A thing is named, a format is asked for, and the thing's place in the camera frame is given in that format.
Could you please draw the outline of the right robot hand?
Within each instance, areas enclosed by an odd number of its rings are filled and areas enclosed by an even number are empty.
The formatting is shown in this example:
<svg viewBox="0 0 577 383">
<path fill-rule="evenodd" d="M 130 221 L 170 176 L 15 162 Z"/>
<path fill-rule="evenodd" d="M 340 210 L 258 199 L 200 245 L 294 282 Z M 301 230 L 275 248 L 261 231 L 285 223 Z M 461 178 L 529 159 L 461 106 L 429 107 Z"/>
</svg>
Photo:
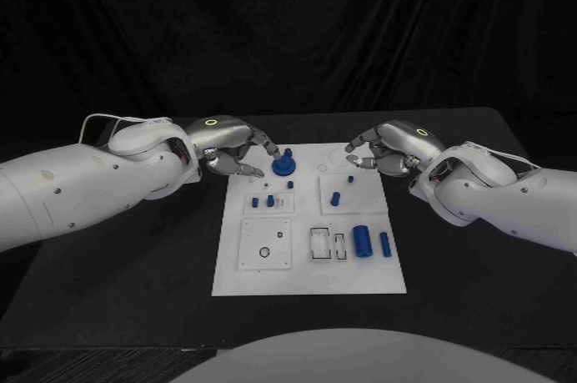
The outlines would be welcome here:
<svg viewBox="0 0 577 383">
<path fill-rule="evenodd" d="M 447 150 L 436 136 L 415 123 L 390 120 L 363 132 L 346 147 L 347 161 L 390 177 L 424 171 Z"/>
</svg>

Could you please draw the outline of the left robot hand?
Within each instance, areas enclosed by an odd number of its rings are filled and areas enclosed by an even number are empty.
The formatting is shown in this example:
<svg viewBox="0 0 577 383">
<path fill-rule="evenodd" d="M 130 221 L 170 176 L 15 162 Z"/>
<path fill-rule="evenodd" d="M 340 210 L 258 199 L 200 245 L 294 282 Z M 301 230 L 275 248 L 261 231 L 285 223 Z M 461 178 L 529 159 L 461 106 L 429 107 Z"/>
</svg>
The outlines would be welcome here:
<svg viewBox="0 0 577 383">
<path fill-rule="evenodd" d="M 242 162 L 252 146 L 261 146 L 274 159 L 281 151 L 265 132 L 241 118 L 218 115 L 196 120 L 185 129 L 199 160 L 221 175 L 265 177 L 265 172 Z"/>
</svg>

